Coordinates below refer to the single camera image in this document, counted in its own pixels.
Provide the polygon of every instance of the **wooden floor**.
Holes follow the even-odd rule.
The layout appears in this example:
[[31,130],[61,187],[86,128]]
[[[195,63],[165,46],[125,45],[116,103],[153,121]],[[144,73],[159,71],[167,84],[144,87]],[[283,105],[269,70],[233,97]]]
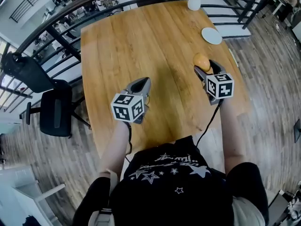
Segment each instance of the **wooden floor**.
[[[301,179],[301,140],[294,143],[293,125],[301,117],[301,62],[290,31],[274,27],[270,14],[256,16],[250,38],[228,39],[247,85],[252,110],[238,120],[247,157],[258,164],[264,185],[277,192],[294,191]],[[82,86],[74,89],[79,97]],[[87,118],[85,103],[77,112]],[[1,137],[9,167],[30,164],[42,191],[60,183],[66,188],[47,201],[63,225],[70,225],[75,209],[93,181],[99,158],[91,131],[72,121],[71,139],[44,135],[39,115],[13,134]],[[221,129],[210,129],[200,150],[208,164],[222,170]]]

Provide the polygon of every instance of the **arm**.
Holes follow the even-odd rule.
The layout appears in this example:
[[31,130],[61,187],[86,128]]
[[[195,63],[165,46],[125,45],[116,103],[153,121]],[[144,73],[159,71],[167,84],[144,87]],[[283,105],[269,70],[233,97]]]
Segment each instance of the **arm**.
[[224,99],[220,107],[222,121],[222,146],[225,172],[246,161],[240,128],[229,99]]
[[298,0],[291,0],[288,2],[293,8],[297,6]]
[[117,121],[110,143],[101,158],[100,177],[110,178],[107,169],[115,172],[120,178],[126,156],[129,130],[122,121]]

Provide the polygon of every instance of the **chair armrest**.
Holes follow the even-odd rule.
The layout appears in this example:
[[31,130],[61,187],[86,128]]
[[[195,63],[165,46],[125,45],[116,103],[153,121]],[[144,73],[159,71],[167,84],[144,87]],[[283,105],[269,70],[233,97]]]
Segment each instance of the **chair armrest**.
[[27,103],[27,108],[26,108],[26,124],[30,125],[30,114],[31,114],[31,108],[32,108],[32,103],[28,102]]

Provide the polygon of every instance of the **white plate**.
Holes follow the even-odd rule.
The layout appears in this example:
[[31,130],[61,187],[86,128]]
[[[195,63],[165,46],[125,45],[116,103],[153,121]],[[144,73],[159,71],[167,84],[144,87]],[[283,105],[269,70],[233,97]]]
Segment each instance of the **white plate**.
[[222,42],[220,33],[213,28],[203,28],[202,36],[208,43],[211,44],[220,44]]

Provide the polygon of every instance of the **black t-shirt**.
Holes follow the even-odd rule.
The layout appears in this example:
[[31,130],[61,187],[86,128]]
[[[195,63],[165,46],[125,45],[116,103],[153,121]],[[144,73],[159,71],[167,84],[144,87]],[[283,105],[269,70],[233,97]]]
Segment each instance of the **black t-shirt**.
[[73,226],[111,208],[118,225],[233,225],[233,196],[254,204],[268,222],[268,202],[258,167],[236,166],[225,179],[193,145],[165,144],[135,154],[111,196],[98,178],[77,209]]

